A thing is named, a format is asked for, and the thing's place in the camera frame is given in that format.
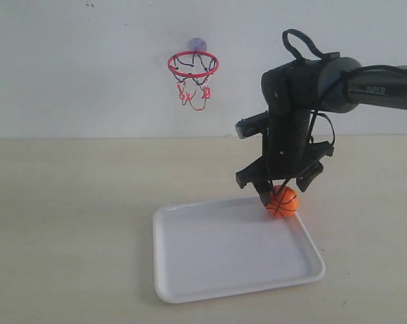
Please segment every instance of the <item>robotic arm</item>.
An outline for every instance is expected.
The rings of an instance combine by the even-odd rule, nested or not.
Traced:
[[[318,59],[303,58],[291,46],[289,34],[304,41]],[[273,180],[284,180],[282,190],[296,178],[305,192],[323,172],[320,160],[332,156],[335,133],[332,142],[314,142],[311,132],[316,117],[330,123],[322,112],[347,113],[361,103],[407,110],[407,66],[362,67],[339,52],[320,52],[298,30],[286,30],[282,36],[295,60],[263,74],[261,87],[268,110],[236,124],[240,138],[262,134],[262,156],[237,172],[236,181],[240,188],[252,183],[265,206]]]

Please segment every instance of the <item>beige tabletop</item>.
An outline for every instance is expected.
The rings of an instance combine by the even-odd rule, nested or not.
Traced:
[[[255,195],[235,172],[260,149],[258,138],[0,140],[0,323],[407,323],[407,136],[339,137],[300,194],[322,280],[159,300],[153,213]]]

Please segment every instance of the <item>mini basketball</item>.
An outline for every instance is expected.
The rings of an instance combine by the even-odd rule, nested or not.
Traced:
[[[287,218],[295,215],[296,210],[299,207],[299,198],[296,191],[290,187],[284,187],[279,192],[281,186],[275,186],[271,193],[271,200],[266,206],[266,209],[276,218]]]

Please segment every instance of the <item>white wall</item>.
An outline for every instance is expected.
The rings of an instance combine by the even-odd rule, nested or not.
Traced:
[[[0,138],[235,136],[266,109],[261,74],[292,59],[288,28],[363,65],[407,64],[407,0],[0,0]],[[200,113],[166,64],[195,36],[221,61]],[[338,134],[407,133],[406,111],[332,118]]]

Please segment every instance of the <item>white tray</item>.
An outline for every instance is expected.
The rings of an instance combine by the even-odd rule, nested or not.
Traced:
[[[170,303],[295,286],[325,272],[299,216],[275,220],[257,197],[159,209],[153,239],[155,289]]]

